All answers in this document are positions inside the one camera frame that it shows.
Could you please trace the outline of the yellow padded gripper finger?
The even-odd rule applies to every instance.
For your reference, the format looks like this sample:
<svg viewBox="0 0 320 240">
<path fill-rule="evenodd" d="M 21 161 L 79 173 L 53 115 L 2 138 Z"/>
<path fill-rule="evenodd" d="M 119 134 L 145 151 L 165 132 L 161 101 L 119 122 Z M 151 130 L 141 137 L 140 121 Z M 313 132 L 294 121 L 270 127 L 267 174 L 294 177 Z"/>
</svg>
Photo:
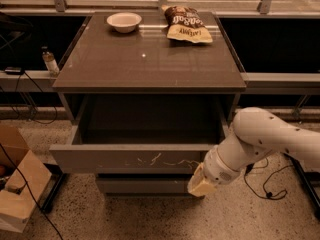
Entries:
<svg viewBox="0 0 320 240">
<path fill-rule="evenodd" d="M 195 197 L 202 197 L 214 192 L 216 185 L 217 182 L 205 174 L 204 164 L 200 163 L 187 185 L 187 190 Z"/>
</svg>

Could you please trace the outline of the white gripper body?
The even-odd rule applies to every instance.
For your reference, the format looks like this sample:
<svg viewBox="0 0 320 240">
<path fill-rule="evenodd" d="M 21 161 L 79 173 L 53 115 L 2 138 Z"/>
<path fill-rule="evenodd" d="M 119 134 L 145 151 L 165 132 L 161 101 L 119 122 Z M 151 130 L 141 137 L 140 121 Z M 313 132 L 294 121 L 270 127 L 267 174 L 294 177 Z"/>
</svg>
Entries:
<svg viewBox="0 0 320 240">
<path fill-rule="evenodd" d="M 220 158 L 217 145 L 206 153 L 203 170 L 205 177 L 214 184 L 230 184 L 240 176 L 239 171 L 229 168 Z"/>
</svg>

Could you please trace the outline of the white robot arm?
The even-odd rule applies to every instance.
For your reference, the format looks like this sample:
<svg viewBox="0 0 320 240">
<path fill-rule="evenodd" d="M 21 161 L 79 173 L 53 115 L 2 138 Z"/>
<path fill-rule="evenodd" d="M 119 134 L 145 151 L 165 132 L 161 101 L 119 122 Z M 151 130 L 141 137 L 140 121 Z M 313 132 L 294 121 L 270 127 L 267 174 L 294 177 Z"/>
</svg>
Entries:
<svg viewBox="0 0 320 240">
<path fill-rule="evenodd" d="M 234 181 L 242 169 L 273 152 L 285 153 L 311 171 L 320 171 L 320 133 L 295 127 L 258 107 L 239 110 L 227 137 L 210 149 L 187 189 L 196 197 Z"/>
</svg>

